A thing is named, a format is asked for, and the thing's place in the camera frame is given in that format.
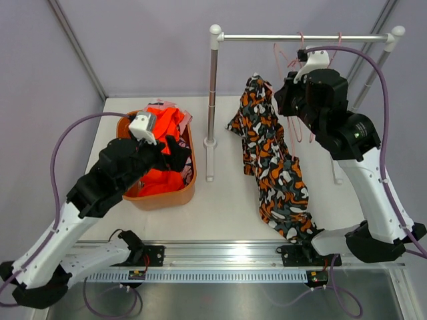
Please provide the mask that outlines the pink navy patterned shorts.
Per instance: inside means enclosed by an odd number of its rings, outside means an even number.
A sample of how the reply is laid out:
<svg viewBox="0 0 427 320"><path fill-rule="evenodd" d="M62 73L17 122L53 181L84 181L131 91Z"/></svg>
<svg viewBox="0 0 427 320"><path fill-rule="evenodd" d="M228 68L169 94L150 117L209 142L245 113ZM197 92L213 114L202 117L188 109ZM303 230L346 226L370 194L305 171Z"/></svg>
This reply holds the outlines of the pink navy patterned shorts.
<svg viewBox="0 0 427 320"><path fill-rule="evenodd" d="M177 107L184 114L183 121L178 125L178 128L180 130L180 137L177 142L182 147L190 148L189 143L185 142L184 138L182 137L185 129L187 128L187 126L190 124L192 120L192 116L190 113L188 113L186 110L182 111L175 103L172 103L170 101L162 101L160 99L158 99L154 103L148 104L143 111L147 111L148 107L157 107L158 109L165 109L168 107ZM185 164L183 171L181 172L181 177L183 179L184 186L186 186L191 181L192 175L193 175L193 161L190 156L187 159L187 162Z"/></svg>

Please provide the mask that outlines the black orange patterned shorts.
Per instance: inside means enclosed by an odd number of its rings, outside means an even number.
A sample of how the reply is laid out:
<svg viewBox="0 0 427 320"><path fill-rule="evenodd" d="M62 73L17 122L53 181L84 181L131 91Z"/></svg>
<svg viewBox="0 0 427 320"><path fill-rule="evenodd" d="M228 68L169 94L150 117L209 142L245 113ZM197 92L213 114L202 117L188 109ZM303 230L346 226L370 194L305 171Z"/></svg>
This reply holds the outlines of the black orange patterned shorts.
<svg viewBox="0 0 427 320"><path fill-rule="evenodd" d="M274 111L269 81L257 73L248 78L226 128L241 139L243 170L257 184L261 220L288 243L310 240L319 229L308 211L309 191L300 160L290 153Z"/></svg>

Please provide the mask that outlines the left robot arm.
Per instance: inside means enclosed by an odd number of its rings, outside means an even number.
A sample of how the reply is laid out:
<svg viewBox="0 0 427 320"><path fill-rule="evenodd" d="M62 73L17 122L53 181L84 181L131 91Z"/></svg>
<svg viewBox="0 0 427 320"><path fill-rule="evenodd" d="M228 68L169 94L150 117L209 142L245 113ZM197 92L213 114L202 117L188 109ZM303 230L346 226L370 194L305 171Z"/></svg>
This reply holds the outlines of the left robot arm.
<svg viewBox="0 0 427 320"><path fill-rule="evenodd" d="M66 256L79 238L122 201L123 195L151 169L180 173L191 149L168 135L164 143L115 138L99 152L89 173L68 192L59 222L46 230L49 242L31 248L22 258L1 264L1 278L12 283L18 306L45 309L54 305L77 282L106 267L137 265L145 245L133 231L100 246L93 254Z"/></svg>

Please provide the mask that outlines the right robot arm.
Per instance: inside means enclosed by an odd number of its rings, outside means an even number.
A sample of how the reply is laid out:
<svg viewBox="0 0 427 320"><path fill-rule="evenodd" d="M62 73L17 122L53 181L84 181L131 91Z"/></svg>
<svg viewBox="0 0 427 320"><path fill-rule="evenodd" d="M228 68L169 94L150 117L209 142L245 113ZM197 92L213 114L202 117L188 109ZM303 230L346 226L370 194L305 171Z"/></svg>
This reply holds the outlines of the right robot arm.
<svg viewBox="0 0 427 320"><path fill-rule="evenodd" d="M344 171L362 209L364 220L353 227L320 230L302 248L303 259L316 265L327 255L351 253L364 263L395 261L410 239L426 227L404 212L386 170L380 167L381 142L373 122L348 107L348 82L333 69L300 76L291 71L274 98L280 115L296 116Z"/></svg>

